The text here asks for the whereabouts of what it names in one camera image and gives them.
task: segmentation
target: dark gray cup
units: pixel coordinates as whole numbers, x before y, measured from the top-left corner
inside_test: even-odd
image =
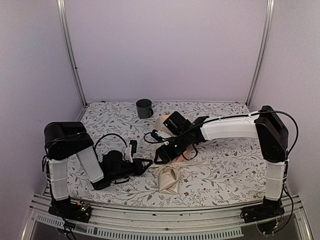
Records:
[[[138,117],[141,119],[150,118],[154,111],[152,110],[152,102],[149,99],[140,99],[136,103],[136,110],[138,111]]]

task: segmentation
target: white wall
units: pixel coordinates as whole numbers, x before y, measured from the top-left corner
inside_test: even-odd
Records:
[[[46,124],[81,111],[55,0],[0,1],[0,239],[17,240],[41,172]]]
[[[266,0],[68,0],[88,102],[245,102]]]
[[[271,105],[297,120],[300,138],[288,185],[299,193],[314,239],[320,239],[320,1],[276,1],[252,109]],[[290,125],[291,141],[295,130]]]

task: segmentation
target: metal rail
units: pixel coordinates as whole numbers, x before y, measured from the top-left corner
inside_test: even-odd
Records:
[[[262,34],[262,41],[260,45],[259,55],[256,61],[250,89],[245,101],[245,104],[248,106],[249,109],[251,107],[251,104],[255,95],[255,91],[259,81],[259,76],[260,76],[260,72],[261,72],[261,68],[262,68],[262,64],[263,64],[263,60],[264,60],[264,56],[267,48],[267,42],[270,35],[272,17],[274,13],[274,5],[275,5],[275,0],[268,0],[266,5],[265,20],[264,20],[263,34]]]
[[[68,21],[67,21],[65,1],[64,0],[57,0],[57,6],[58,6],[58,12],[59,12],[62,33],[63,33],[63,37],[64,37],[64,43],[66,46],[66,51],[68,53],[68,58],[69,58],[69,62],[71,65],[71,70],[72,70],[76,90],[79,95],[82,106],[86,107],[87,100],[85,97],[84,89],[83,89],[81,81],[80,81],[79,72],[78,72],[78,68],[76,65],[76,59],[75,59],[74,51],[72,48],[70,32],[69,32],[69,27],[68,27]]]

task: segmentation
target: floral tablecloth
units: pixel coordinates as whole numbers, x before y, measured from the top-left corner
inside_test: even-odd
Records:
[[[96,142],[102,135],[117,133],[127,142],[137,140],[135,156],[154,159],[158,144],[143,140],[145,133],[154,129],[161,115],[180,112],[194,120],[200,116],[229,116],[248,113],[242,103],[212,102],[154,102],[154,115],[139,119],[134,102],[98,102],[88,106],[82,122]],[[68,162],[68,189],[71,197],[139,207],[202,207],[230,205],[261,200],[266,190],[266,164],[258,139],[226,138],[208,141],[197,146],[198,156],[192,161],[209,160],[209,165],[180,168],[179,194],[158,192],[156,168],[142,176],[131,177],[123,184],[111,185],[96,191],[90,184],[76,156]],[[116,137],[102,140],[97,147],[99,156],[110,150],[124,152],[125,146]]]

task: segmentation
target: wire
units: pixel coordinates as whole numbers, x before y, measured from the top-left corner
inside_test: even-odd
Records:
[[[198,149],[195,147],[195,144],[192,144],[192,147],[195,150],[195,155],[192,158],[187,158],[187,157],[185,157],[184,153],[182,153],[182,157],[187,161],[194,159],[199,153]]]
[[[151,135],[152,132],[147,132],[144,136],[143,139],[148,143],[148,144],[161,144],[161,143],[165,143],[167,141],[173,140],[175,138],[175,136],[171,136],[171,137],[162,137],[161,141],[149,141],[146,139],[146,136]]]
[[[290,213],[290,216],[289,216],[288,220],[285,222],[285,224],[282,225],[281,228],[277,228],[277,229],[275,230],[275,233],[277,233],[277,232],[281,231],[282,229],[284,229],[285,226],[288,225],[288,223],[290,222],[290,220],[291,220],[291,218],[292,218],[292,216],[293,216],[293,214],[294,214],[294,200],[293,200],[292,197],[290,196],[289,191],[287,190],[287,187],[286,187],[285,185],[283,186],[283,190],[284,190],[285,194],[287,194],[287,196],[288,196],[288,197],[290,198],[290,200],[291,200],[291,213]]]
[[[58,143],[58,142],[66,141],[66,140],[69,140],[69,139],[73,139],[73,138],[75,138],[75,137],[78,137],[78,136],[83,135],[83,134],[86,134],[86,133],[87,133],[86,131],[81,131],[81,132],[78,132],[77,134],[75,134],[75,135],[73,135],[73,136],[70,136],[70,137],[60,138],[60,139],[55,139],[55,140],[52,140],[52,141],[48,141],[48,142],[44,145],[44,148],[47,149],[47,147],[48,147],[49,144]]]
[[[217,117],[217,118],[213,118],[213,119],[210,119],[210,120],[207,120],[207,121],[204,121],[204,122],[201,122],[199,124],[196,124],[196,125],[193,125],[192,127],[190,127],[189,129],[187,129],[186,131],[180,133],[179,135],[173,137],[173,138],[177,138],[177,137],[180,137],[181,135],[197,128],[197,127],[200,127],[202,126],[203,124],[207,124],[207,123],[211,123],[211,122],[215,122],[215,121],[219,121],[219,120],[224,120],[224,119],[233,119],[233,118],[243,118],[243,117],[250,117],[250,116],[256,116],[256,115],[263,115],[263,114],[282,114],[282,115],[285,115],[287,117],[289,117],[294,125],[295,125],[295,130],[296,130],[296,134],[295,134],[295,139],[294,139],[294,142],[292,144],[292,146],[290,147],[289,151],[287,152],[287,157],[289,155],[289,153],[292,151],[292,149],[294,148],[294,146],[296,145],[297,143],[297,140],[298,140],[298,136],[299,136],[299,127],[298,127],[298,124],[296,122],[296,120],[288,113],[284,112],[284,111],[277,111],[277,110],[272,110],[272,111],[258,111],[258,112],[255,112],[255,113],[249,113],[249,114],[241,114],[241,115],[232,115],[232,116],[223,116],[223,117]]]
[[[59,214],[59,216],[62,218],[62,220],[64,221],[64,230],[67,231],[66,227],[69,229],[70,231],[70,234],[72,235],[73,239],[74,240],[77,240],[74,232],[72,231],[71,227],[69,226],[69,222],[66,220],[66,218],[59,212],[56,204],[55,204],[55,198],[53,196],[53,193],[52,193],[52,190],[50,189],[50,195],[51,195],[51,198],[52,198],[52,205],[53,207],[55,208],[56,212]],[[66,233],[65,235],[69,240],[72,240],[69,236],[68,236],[68,233]]]
[[[96,158],[98,158],[98,154],[97,154],[97,151],[96,151],[98,144],[100,143],[100,141],[101,141],[102,139],[104,139],[105,137],[108,137],[108,136],[116,136],[116,137],[120,138],[120,139],[122,140],[122,142],[124,143],[125,147],[126,147],[126,148],[128,147],[126,141],[123,139],[122,136],[120,136],[120,135],[118,135],[118,134],[116,134],[116,133],[107,133],[107,134],[103,135],[102,137],[100,137],[99,140],[98,140],[98,141],[95,143],[95,145],[93,146],[93,150],[94,150],[94,153],[95,153],[95,155],[96,155]],[[126,153],[124,153],[124,155],[123,155],[123,159],[126,161],[125,156],[126,156]]]
[[[113,184],[125,184],[125,183],[129,182],[130,177],[127,176],[127,177],[125,177],[125,179],[126,179],[126,180],[119,181],[119,182],[117,182],[117,181],[115,180]]]

